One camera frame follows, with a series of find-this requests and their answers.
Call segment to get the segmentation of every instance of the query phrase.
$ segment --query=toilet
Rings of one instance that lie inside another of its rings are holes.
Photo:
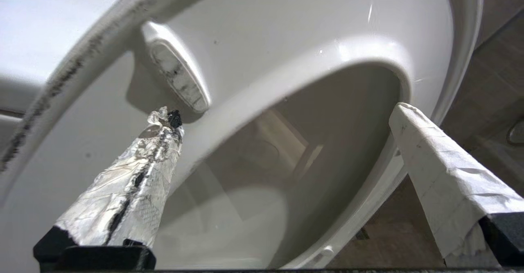
[[[33,245],[161,106],[181,111],[185,136],[157,269],[325,267],[406,176],[395,103],[442,122],[483,3],[113,1],[6,148],[11,271],[38,271]],[[174,63],[191,94],[163,74]]]

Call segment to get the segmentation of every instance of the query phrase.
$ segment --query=foil-wrapped support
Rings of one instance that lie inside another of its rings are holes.
[[[183,128],[178,111],[153,111],[148,126],[56,221],[77,245],[152,247],[180,156]]]

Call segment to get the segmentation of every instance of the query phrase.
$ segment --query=white ceramic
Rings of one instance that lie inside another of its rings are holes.
[[[56,68],[4,156],[0,262],[35,271],[32,246],[167,105],[186,135],[157,268],[325,266],[405,176],[393,104],[444,117],[481,3],[120,0]],[[205,113],[155,75],[144,26],[176,43]]]

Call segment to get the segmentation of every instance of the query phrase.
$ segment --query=floor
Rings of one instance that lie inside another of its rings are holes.
[[[523,6],[524,0],[485,0],[477,49],[442,124],[520,195],[524,151],[508,144],[506,133],[524,118]],[[328,267],[445,267],[408,177]]]

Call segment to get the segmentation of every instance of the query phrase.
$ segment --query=burnt tip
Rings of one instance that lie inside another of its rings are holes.
[[[174,129],[180,127],[182,125],[182,117],[180,116],[180,112],[178,110],[169,111],[167,114],[167,120]]]

